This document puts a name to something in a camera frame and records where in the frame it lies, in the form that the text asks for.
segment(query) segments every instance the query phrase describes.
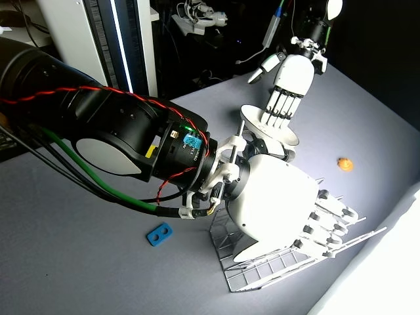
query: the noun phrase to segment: dark background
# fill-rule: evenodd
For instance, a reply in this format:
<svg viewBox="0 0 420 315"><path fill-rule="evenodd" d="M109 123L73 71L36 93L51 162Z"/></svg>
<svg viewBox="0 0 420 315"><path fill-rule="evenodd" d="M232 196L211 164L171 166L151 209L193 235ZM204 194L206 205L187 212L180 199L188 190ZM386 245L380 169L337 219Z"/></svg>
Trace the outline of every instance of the dark background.
<svg viewBox="0 0 420 315"><path fill-rule="evenodd" d="M151 0L161 20L155 24L159 93L174 98L254 70L270 54L287 46L291 37L292 1L285 1L286 15L270 49L245 64L235 65L262 49L261 42L279 1L208 0L224 11L228 25L206 28L205 35L183 36L171 20L178 2ZM296 0L296 9L305 0ZM420 83L420 1L344 0L334 21L326 56L329 63L378 98L420 130L416 91ZM200 78L198 85L192 82Z"/></svg>

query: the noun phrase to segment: metal wire rack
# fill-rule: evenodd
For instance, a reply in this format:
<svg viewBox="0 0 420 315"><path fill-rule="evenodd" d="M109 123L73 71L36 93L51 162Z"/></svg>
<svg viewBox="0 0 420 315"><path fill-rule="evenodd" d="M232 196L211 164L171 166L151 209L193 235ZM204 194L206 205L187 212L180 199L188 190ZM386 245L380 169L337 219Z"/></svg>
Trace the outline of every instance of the metal wire rack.
<svg viewBox="0 0 420 315"><path fill-rule="evenodd" d="M385 229L354 238L334 252L339 253ZM234 224L226 209L217 210L211 223L210 235L229 290L233 293L268 287L327 259L312 258L287 247L249 261L234 262L234 247L244 234Z"/></svg>

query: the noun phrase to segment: green cable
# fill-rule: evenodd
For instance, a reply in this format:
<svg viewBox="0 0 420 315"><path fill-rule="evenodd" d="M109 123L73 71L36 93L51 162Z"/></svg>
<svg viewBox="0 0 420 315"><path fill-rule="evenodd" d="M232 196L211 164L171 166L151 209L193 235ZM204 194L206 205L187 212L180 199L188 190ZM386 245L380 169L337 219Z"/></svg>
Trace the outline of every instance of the green cable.
<svg viewBox="0 0 420 315"><path fill-rule="evenodd" d="M327 46L327 44L328 44L328 39L329 39L330 33L331 33L331 26L328 27L328 30L327 30L327 38L325 39L325 46Z"/></svg>
<svg viewBox="0 0 420 315"><path fill-rule="evenodd" d="M52 131L42 128L42 131L52 140L54 141L86 174L89 175L102 189L110 193L111 195L118 197L119 199L128 201L134 205L137 205L143 209L147 209L149 211L156 211L155 205L151 205L149 203L143 202L141 200L135 199L130 197L118 190L113 189L112 187L108 186L76 153L73 152L55 133Z"/></svg>

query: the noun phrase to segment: blue rectangular object with holes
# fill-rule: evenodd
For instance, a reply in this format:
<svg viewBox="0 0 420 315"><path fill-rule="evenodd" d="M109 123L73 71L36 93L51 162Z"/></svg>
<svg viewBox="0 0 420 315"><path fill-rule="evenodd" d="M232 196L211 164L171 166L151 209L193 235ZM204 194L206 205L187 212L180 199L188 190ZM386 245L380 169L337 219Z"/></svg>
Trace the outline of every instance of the blue rectangular object with holes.
<svg viewBox="0 0 420 315"><path fill-rule="evenodd" d="M172 228L167 223L163 223L147 234L147 239L152 246L158 246L173 233Z"/></svg>

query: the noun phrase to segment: white plate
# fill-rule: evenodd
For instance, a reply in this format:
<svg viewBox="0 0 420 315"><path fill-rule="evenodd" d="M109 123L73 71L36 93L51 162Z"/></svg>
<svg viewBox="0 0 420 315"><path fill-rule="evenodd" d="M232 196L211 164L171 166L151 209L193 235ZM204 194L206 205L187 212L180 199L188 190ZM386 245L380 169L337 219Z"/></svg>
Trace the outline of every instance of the white plate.
<svg viewBox="0 0 420 315"><path fill-rule="evenodd" d="M260 119L263 112L264 111L258 107L252 105L242 105L241 117L245 120L245 126L250 131L262 138L273 138L274 140L288 146L297 146L299 144L297 135L289 127L276 129L261 123Z"/></svg>

